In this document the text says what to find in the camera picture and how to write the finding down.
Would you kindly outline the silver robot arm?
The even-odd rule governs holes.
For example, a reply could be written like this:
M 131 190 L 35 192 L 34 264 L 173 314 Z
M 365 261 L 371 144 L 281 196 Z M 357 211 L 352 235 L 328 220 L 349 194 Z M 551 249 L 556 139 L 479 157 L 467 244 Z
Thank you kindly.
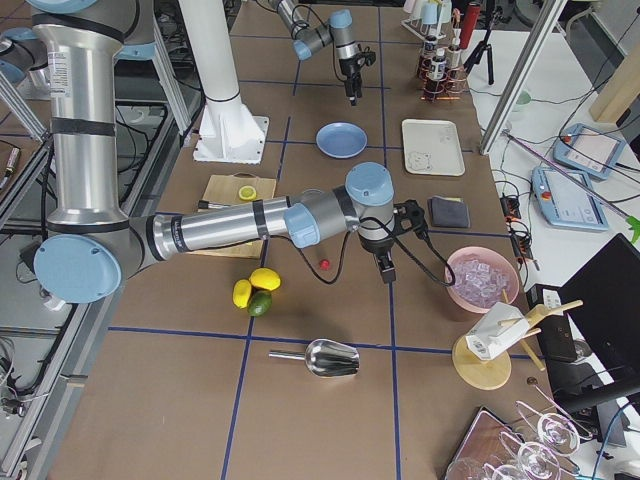
M 126 279 L 178 253 L 287 235 L 297 248 L 357 232 L 369 251 L 387 248 L 397 226 L 391 176 L 365 162 L 332 191 L 255 200 L 186 216 L 130 219 L 119 205 L 114 65 L 125 41 L 153 33 L 153 1 L 28 1 L 47 48 L 57 207 L 34 259 L 45 290 L 67 303 L 110 296 Z M 348 10 L 305 29 L 293 1 L 269 1 L 293 34 L 300 60 L 333 44 L 352 105 L 360 69 L 375 61 L 352 33 Z M 253 116 L 237 81 L 223 1 L 179 1 L 206 107 L 198 159 L 260 163 L 267 117 Z
M 331 48 L 334 76 L 343 85 L 350 105 L 356 106 L 362 97 L 361 70 L 375 63 L 376 53 L 369 47 L 363 48 L 355 39 L 350 10 L 336 10 L 322 20 L 310 5 L 298 1 L 268 1 L 266 5 L 256 1 L 256 4 L 280 17 L 300 61 L 310 59 L 325 47 Z

